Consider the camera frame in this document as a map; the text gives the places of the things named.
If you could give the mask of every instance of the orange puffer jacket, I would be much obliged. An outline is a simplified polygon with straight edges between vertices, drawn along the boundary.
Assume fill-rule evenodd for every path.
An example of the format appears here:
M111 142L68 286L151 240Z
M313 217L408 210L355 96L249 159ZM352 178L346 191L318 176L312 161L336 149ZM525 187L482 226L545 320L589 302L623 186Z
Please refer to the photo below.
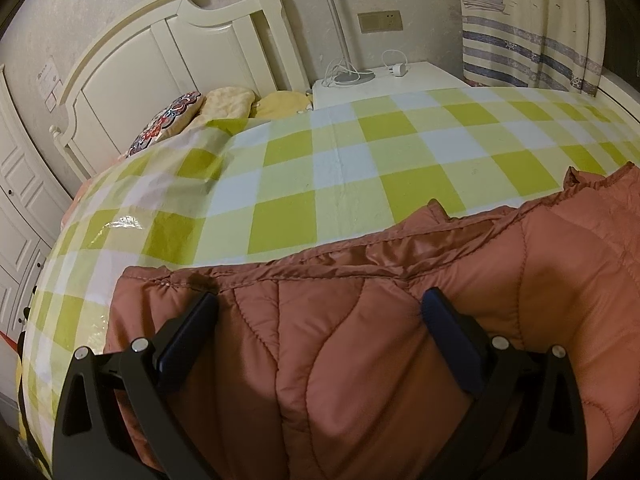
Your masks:
M420 318L423 292L438 286L490 335L568 349L592 476L638 412L639 260L640 170L570 171L564 191L519 209L449 219L431 203L387 231L268 264L130 267L105 351L214 290L214 338L168 401L223 478L409 480L470 405Z

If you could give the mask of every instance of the pillow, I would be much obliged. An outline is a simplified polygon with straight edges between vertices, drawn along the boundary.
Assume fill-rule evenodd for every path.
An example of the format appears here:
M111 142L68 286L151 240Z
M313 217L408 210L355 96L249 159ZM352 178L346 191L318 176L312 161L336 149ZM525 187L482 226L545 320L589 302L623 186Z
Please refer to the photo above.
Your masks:
M204 98L200 113L185 130L204 126L213 119L247 119L254 99L253 91L240 86L212 90Z
M179 134L191 122L194 115L198 113L203 100L202 94L197 91L178 97L167 108L151 119L151 122L133 141L126 155L135 155L156 142Z
M282 119L312 110L311 99L300 92L280 90L260 99L251 109L256 119Z

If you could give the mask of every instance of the striped curtain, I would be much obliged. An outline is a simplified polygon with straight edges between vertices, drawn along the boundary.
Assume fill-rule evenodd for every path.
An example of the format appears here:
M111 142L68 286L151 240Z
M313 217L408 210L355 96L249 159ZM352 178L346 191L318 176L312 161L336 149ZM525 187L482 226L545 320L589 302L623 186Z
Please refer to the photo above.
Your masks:
M461 0L465 80L595 95L604 0Z

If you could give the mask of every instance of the checkered bedsheet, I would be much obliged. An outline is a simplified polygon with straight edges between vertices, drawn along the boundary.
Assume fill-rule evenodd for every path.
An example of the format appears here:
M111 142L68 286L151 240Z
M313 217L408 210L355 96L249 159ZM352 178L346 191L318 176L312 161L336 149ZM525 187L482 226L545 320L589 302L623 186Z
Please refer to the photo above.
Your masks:
M454 216L518 206L561 189L569 166L608 174L640 160L612 110L537 89L393 95L232 136L218 126L105 172L60 235L24 348L26 412L47 457L72 352L102 351L125 267L270 260L385 229L431 198Z

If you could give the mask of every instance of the white wardrobe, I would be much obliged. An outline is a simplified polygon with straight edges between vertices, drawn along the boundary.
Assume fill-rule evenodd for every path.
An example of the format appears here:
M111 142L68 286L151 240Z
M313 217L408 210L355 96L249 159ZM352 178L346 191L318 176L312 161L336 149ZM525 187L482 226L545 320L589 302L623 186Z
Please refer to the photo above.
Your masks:
M0 65L0 332L14 341L70 205L25 131Z

